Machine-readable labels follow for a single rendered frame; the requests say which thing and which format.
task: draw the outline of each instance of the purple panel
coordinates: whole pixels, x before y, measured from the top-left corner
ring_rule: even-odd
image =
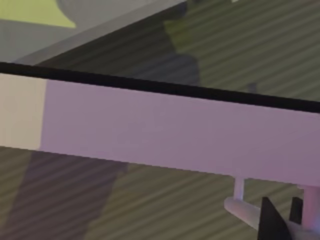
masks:
[[[320,185],[314,113],[49,81],[41,151]]]

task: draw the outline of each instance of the beige panel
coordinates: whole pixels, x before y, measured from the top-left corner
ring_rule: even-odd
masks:
[[[46,80],[0,74],[0,146],[40,147]]]

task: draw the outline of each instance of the yellow object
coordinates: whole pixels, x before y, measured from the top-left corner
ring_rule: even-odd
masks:
[[[0,20],[75,28],[56,0],[0,0]]]

